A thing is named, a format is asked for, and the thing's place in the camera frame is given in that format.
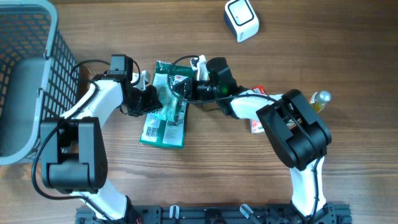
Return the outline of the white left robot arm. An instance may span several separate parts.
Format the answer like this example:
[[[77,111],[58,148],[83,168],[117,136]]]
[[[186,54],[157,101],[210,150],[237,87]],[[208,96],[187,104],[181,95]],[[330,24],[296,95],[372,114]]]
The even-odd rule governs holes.
[[[90,89],[59,118],[40,125],[41,144],[33,161],[35,191],[50,200],[78,199],[100,223],[142,223],[131,199],[108,179],[108,160],[101,128],[115,108],[125,106],[138,117],[162,107],[157,90],[137,62],[112,55],[109,70],[89,80]]]

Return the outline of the green glove package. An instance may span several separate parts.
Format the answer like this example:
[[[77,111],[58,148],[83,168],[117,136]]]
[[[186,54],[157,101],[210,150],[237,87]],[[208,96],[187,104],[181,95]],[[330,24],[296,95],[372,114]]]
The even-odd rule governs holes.
[[[155,74],[153,85],[157,88],[159,85],[171,85],[184,79],[192,78],[194,71],[190,67],[174,66],[171,77],[168,77],[168,71],[171,64],[158,60],[155,65]],[[164,121],[153,117],[152,113],[147,114],[143,127],[140,142],[161,148],[182,149],[185,137],[185,122],[187,119],[188,104],[180,101],[178,119],[176,121]]]

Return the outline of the yellow oil bottle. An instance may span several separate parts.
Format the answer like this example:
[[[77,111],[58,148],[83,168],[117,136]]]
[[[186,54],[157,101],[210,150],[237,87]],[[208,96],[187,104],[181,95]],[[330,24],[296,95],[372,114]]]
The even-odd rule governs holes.
[[[309,103],[316,113],[321,112],[326,105],[331,101],[331,93],[329,91],[323,90],[315,92]]]

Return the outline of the light green sachet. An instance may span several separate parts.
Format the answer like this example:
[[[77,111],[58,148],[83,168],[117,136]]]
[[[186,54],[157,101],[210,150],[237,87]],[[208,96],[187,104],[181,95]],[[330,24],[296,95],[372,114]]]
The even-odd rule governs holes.
[[[162,107],[152,113],[153,117],[164,121],[176,121],[180,109],[179,100],[173,96],[167,84],[159,85],[157,92]]]

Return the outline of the orange tissue pack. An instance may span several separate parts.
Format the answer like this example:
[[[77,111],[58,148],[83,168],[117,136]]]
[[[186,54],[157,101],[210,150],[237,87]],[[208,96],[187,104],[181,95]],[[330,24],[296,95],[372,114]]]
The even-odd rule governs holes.
[[[260,133],[264,132],[264,128],[262,127],[262,124],[259,121],[251,119],[250,125],[251,125],[251,133],[252,134],[260,134]]]

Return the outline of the grey plastic basket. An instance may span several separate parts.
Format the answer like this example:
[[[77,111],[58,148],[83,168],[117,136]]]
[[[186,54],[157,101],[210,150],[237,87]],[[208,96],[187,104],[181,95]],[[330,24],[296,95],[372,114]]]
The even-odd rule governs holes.
[[[1,1],[1,165],[30,163],[40,124],[72,108],[76,60],[49,1]]]

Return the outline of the red sachet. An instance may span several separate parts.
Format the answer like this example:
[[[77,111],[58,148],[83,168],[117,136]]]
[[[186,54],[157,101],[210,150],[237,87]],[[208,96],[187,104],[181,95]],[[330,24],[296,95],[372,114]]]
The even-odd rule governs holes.
[[[262,95],[266,95],[267,94],[265,89],[264,89],[264,87],[263,87],[263,85],[254,86],[252,88],[252,90],[253,90],[253,92],[255,92],[257,94],[262,94]]]

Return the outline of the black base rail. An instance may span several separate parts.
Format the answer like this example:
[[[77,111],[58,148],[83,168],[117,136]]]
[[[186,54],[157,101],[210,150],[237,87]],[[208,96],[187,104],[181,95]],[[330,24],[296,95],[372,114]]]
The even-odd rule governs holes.
[[[251,206],[250,214],[242,207],[171,207],[141,205],[135,207],[138,223],[301,223],[289,204]],[[349,205],[329,203],[321,210],[316,223],[352,224]]]

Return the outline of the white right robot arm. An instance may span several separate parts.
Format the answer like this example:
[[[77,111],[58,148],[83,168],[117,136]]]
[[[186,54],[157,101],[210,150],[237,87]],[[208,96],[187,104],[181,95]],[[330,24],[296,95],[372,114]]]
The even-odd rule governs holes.
[[[169,83],[171,94],[190,104],[216,103],[226,116],[260,122],[277,157],[290,169],[293,221],[315,223],[323,218],[322,165],[331,132],[302,92],[256,93],[237,84],[224,57],[204,65],[197,55],[189,59],[196,76]]]

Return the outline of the white barcode scanner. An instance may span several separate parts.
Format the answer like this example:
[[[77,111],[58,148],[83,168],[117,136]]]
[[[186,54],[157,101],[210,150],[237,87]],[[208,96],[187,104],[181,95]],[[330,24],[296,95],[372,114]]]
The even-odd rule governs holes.
[[[259,19],[249,0],[230,0],[224,6],[224,21],[237,42],[243,42],[259,31]]]

